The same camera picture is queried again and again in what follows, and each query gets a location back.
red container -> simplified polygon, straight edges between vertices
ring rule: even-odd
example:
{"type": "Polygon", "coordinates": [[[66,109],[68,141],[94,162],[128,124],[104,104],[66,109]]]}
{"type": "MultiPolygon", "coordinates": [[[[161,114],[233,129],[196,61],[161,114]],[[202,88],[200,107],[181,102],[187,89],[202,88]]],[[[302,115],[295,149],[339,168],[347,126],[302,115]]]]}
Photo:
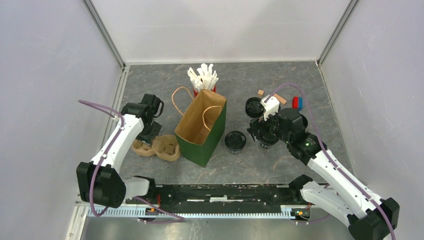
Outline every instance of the red container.
{"type": "MultiPolygon", "coordinates": [[[[217,86],[213,86],[212,92],[216,93],[217,92],[217,86]]],[[[194,97],[196,97],[198,95],[198,92],[193,88],[193,93],[194,93],[194,97]]]]}

round black lid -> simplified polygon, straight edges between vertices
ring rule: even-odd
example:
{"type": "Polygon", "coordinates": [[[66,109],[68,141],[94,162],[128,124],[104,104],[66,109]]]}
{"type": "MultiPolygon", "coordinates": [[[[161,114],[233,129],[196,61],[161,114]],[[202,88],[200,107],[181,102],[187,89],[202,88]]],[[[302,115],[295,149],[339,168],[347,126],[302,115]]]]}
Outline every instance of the round black lid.
{"type": "Polygon", "coordinates": [[[251,97],[246,101],[246,113],[251,118],[259,118],[264,113],[259,97],[251,97]]]}
{"type": "Polygon", "coordinates": [[[231,131],[225,137],[225,145],[231,150],[241,150],[245,144],[246,136],[241,131],[231,131]]]}

wall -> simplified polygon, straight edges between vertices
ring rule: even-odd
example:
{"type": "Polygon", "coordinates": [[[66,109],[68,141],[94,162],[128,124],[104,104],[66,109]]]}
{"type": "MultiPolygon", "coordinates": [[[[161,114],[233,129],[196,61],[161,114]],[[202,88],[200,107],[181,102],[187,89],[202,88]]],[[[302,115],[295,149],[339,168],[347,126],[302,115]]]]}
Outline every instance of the wall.
{"type": "Polygon", "coordinates": [[[316,60],[349,0],[92,0],[128,63],[316,60]]]}
{"type": "Polygon", "coordinates": [[[360,1],[323,74],[360,180],[400,204],[398,239],[422,239],[424,2],[360,1]]]}
{"type": "Polygon", "coordinates": [[[2,1],[0,239],[64,239],[120,69],[83,2],[2,1]]]}

paper bag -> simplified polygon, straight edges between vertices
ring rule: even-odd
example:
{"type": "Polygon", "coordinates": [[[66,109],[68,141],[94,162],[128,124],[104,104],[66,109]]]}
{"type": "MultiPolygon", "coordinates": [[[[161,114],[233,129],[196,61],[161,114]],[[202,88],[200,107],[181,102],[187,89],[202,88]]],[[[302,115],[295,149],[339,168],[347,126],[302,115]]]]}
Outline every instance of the paper bag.
{"type": "Polygon", "coordinates": [[[184,158],[206,167],[225,132],[227,100],[218,93],[202,89],[183,114],[173,99],[174,94],[182,88],[191,96],[186,87],[180,87],[172,94],[172,103],[182,114],[175,128],[176,140],[184,158]]]}

gray tabletop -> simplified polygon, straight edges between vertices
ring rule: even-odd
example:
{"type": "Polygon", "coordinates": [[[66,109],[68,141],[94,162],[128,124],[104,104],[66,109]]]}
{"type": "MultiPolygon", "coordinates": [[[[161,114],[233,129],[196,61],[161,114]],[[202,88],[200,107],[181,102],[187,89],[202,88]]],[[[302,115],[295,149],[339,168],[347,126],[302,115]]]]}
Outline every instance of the gray tabletop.
{"type": "MultiPolygon", "coordinates": [[[[187,76],[189,67],[197,69],[200,64],[135,65],[129,69],[121,106],[128,102],[138,103],[144,94],[155,94],[164,102],[163,114],[156,119],[162,125],[159,135],[174,134],[181,116],[171,102],[171,95],[180,86],[190,87],[187,76]]],[[[317,182],[325,182],[317,173],[293,158],[286,145],[278,142],[264,149],[254,142],[247,132],[250,117],[245,112],[246,100],[255,97],[258,90],[271,93],[282,83],[295,83],[307,94],[312,115],[323,141],[337,159],[352,170],[330,100],[314,62],[241,62],[216,63],[219,81],[216,92],[227,99],[225,133],[205,168],[183,158],[168,162],[157,156],[142,157],[131,149],[122,163],[123,178],[134,175],[154,178],[157,184],[229,184],[229,183],[289,183],[301,174],[317,182]],[[247,143],[239,154],[232,154],[224,144],[226,133],[238,130],[247,137],[247,143]]],[[[293,87],[279,91],[287,100],[284,107],[292,106],[294,96],[299,96],[293,87]]],[[[175,95],[175,102],[185,111],[191,98],[187,92],[175,95]]],[[[306,108],[301,113],[310,120],[306,108]]],[[[308,131],[315,133],[312,126],[308,131]]]]}

